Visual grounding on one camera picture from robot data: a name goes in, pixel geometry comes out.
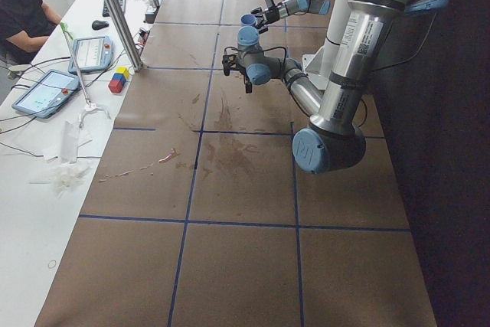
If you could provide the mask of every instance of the humanoid robot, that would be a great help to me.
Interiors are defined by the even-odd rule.
[[[309,116],[306,128],[296,133],[292,150],[298,165],[314,174],[348,168],[365,154],[365,139],[352,122],[369,73],[397,18],[407,14],[436,12],[449,0],[335,0],[324,46],[293,59],[267,57],[260,33],[267,25],[300,12],[324,15],[327,0],[285,0],[277,5],[266,0],[242,17],[237,47],[223,56],[225,75],[243,74],[246,91],[271,78],[283,80],[299,108]],[[234,54],[226,50],[233,49]]]

